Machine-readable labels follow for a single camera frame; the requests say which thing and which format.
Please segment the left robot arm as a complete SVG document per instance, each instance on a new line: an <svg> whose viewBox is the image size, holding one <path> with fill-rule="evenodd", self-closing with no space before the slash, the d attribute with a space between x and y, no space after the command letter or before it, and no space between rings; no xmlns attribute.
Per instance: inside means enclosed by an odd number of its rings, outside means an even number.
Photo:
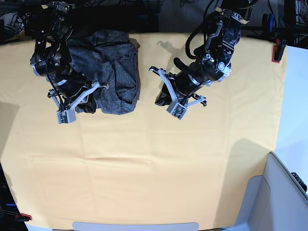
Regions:
<svg viewBox="0 0 308 231"><path fill-rule="evenodd" d="M193 62L183 63L178 57L174 65L178 74L162 71L171 86L164 84L155 100L159 106L170 105L171 93L181 105L190 98L199 100L196 92L203 86L222 81L231 72L231 58L241 38L241 27L249 22L254 0L224 0L219 7L204 13L202 23L185 43L186 56Z"/></svg>

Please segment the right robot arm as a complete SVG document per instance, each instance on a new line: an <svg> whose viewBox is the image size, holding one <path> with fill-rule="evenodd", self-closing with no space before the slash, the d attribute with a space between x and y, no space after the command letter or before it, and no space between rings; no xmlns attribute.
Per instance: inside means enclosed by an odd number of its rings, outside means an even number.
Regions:
<svg viewBox="0 0 308 231"><path fill-rule="evenodd" d="M74 108L73 103L81 94L84 98L76 108L85 113L95 113L96 102L88 91L94 82L71 66L71 55L67 39L72 34L72 27L66 21L70 5L65 1L50 1L47 8L37 15L34 36L36 39L34 53L30 64L37 76L45 77L51 84L48 98L54 99L60 111Z"/></svg>

